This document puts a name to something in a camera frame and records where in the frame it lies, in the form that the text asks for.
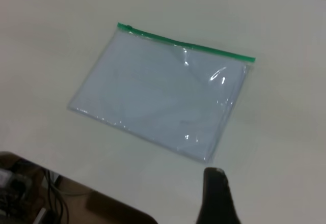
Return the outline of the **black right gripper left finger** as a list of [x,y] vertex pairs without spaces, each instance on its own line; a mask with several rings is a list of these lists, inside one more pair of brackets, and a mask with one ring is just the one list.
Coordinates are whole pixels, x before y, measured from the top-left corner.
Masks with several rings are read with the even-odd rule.
[[221,223],[224,173],[217,168],[204,170],[202,206],[196,223]]

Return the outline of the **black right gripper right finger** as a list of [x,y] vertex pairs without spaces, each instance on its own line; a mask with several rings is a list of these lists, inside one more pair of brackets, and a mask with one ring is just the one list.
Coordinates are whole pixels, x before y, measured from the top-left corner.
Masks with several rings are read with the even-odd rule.
[[241,223],[234,206],[233,197],[229,187],[229,181],[222,169],[216,169],[218,173],[218,211],[219,223]]

